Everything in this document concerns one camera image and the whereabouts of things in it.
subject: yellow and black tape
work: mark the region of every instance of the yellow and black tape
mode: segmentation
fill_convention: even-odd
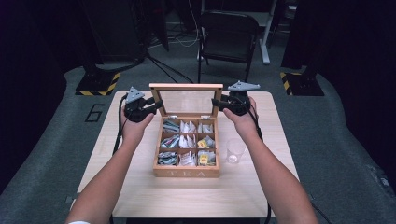
[[[120,73],[117,73],[113,79],[111,80],[110,85],[105,91],[76,91],[76,95],[86,95],[86,96],[95,96],[95,95],[109,95],[116,88],[117,81],[120,78]]]
[[[282,82],[283,82],[283,87],[285,88],[286,94],[287,95],[293,95],[293,92],[291,91],[291,87],[290,84],[288,82],[288,79],[286,77],[286,74],[293,74],[295,76],[299,76],[300,73],[280,73],[280,77],[282,78]]]

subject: desk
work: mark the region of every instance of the desk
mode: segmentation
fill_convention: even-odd
[[[118,129],[118,106],[125,92],[114,95],[78,192],[111,157]],[[150,91],[142,92],[151,96]],[[271,93],[248,94],[257,101],[264,142],[298,178]],[[161,120],[157,113],[134,154],[113,216],[266,217],[267,201],[250,154],[247,151],[238,164],[226,162],[226,142],[238,135],[223,113],[219,113],[218,119],[220,178],[155,177],[152,163]]]

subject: wooden box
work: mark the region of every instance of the wooden box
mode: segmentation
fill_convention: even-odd
[[[212,99],[220,99],[222,84],[151,83],[149,86],[155,101],[163,100],[163,107],[159,109],[162,119],[154,157],[154,174],[158,177],[219,177],[219,108],[212,105]],[[169,132],[168,123],[164,125],[168,121],[179,126],[188,124],[188,127],[181,127],[184,131],[192,123],[195,130],[191,128],[188,133],[183,130]],[[199,132],[201,124],[204,130]],[[181,147],[180,142],[186,141],[188,147],[184,148],[185,144]],[[209,143],[214,145],[203,148]],[[191,162],[193,155],[196,162]]]

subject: black curtain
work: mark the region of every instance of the black curtain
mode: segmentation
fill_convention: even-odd
[[[79,21],[87,51],[100,63],[78,0],[0,3],[0,190],[18,171],[46,129],[66,87],[64,73],[82,66],[67,17]]]
[[[345,1],[302,0],[282,66],[301,68],[314,57],[337,7]],[[396,3],[354,1],[337,27],[319,73],[341,97],[346,126],[396,189]]]

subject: forearm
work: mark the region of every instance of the forearm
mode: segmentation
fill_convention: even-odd
[[[257,134],[242,134],[262,190],[279,223],[317,223],[311,203],[297,178]]]
[[[108,222],[138,144],[137,140],[122,143],[114,156],[78,195],[66,223],[76,220]]]

